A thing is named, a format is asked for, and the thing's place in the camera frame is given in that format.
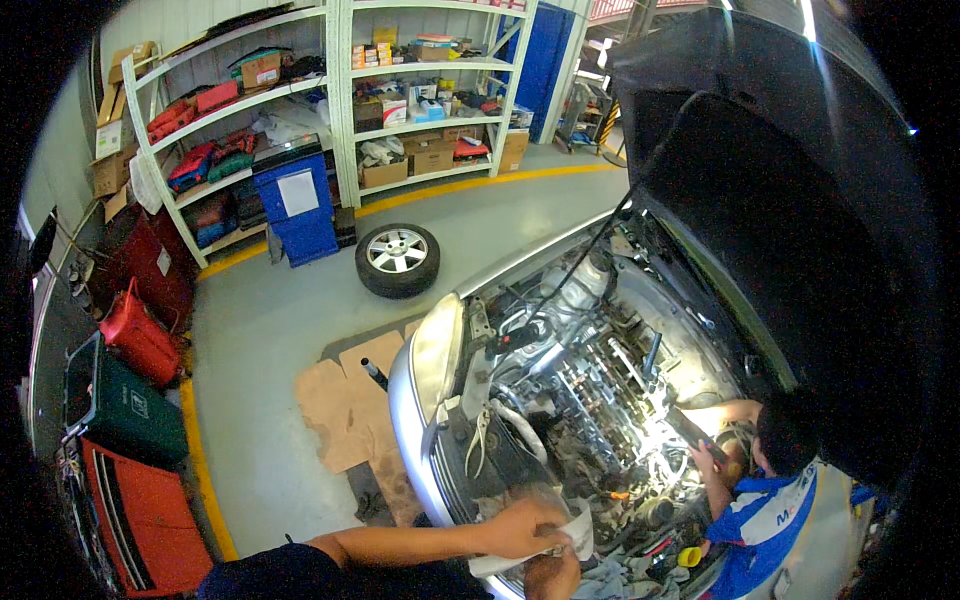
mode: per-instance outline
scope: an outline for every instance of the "blue door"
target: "blue door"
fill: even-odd
[[[530,127],[530,139],[536,140],[543,131],[550,98],[560,77],[560,66],[564,61],[566,42],[570,39],[573,20],[576,14],[539,3],[534,17],[534,27],[527,45],[527,56],[520,73],[520,84],[516,89],[516,103],[534,112],[533,125]],[[513,36],[507,44],[504,60],[512,62],[519,36]]]

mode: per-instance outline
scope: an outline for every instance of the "mechanic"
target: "mechanic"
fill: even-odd
[[[817,445],[812,436],[771,405],[734,400],[684,413],[709,431],[710,422],[748,420],[756,427],[752,443],[756,477],[745,477],[733,498],[714,467],[704,441],[690,448],[700,470],[713,524],[707,529],[703,554],[725,542],[732,547],[711,600],[739,598],[765,582],[793,547],[813,506],[817,487]]]
[[[217,564],[197,595],[201,600],[491,598],[465,562],[449,559],[470,554],[522,558],[552,548],[560,555],[526,563],[526,596],[569,600],[580,585],[580,562],[570,537],[557,531],[567,521],[556,507],[526,497],[474,525],[346,529]]]

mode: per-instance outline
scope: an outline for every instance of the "headlight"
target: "headlight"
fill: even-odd
[[[464,303],[456,294],[437,302],[414,334],[410,348],[414,387],[424,423],[430,422],[437,405],[449,398],[463,337]]]

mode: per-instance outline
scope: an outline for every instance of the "mechanic's arm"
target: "mechanic's arm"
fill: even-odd
[[[716,435],[724,422],[748,420],[756,426],[763,405],[756,400],[730,400],[707,408],[684,410],[688,419],[697,424],[708,435]]]
[[[733,496],[727,486],[720,481],[720,473],[713,469],[713,456],[707,450],[703,440],[700,441],[696,449],[690,448],[690,454],[693,456],[693,462],[697,464],[697,468],[700,470],[700,478],[704,482],[704,488],[707,489],[710,515],[715,521],[720,518],[724,509],[733,502]]]
[[[560,531],[536,535],[540,525],[556,528],[568,521],[557,507],[528,497],[475,525],[357,527],[319,536],[307,543],[325,552],[340,567],[344,564],[406,566],[466,554],[519,559],[547,548],[570,545],[570,537]]]

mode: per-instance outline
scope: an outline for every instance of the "pliers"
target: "pliers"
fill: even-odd
[[[487,457],[487,428],[490,426],[490,407],[484,406],[480,414],[477,415],[477,426],[473,431],[473,440],[467,448],[467,458],[464,459],[464,475],[470,475],[470,455],[473,449],[480,444],[480,462],[477,464],[477,472],[473,473],[473,479],[480,476],[480,469],[483,468],[483,462]]]

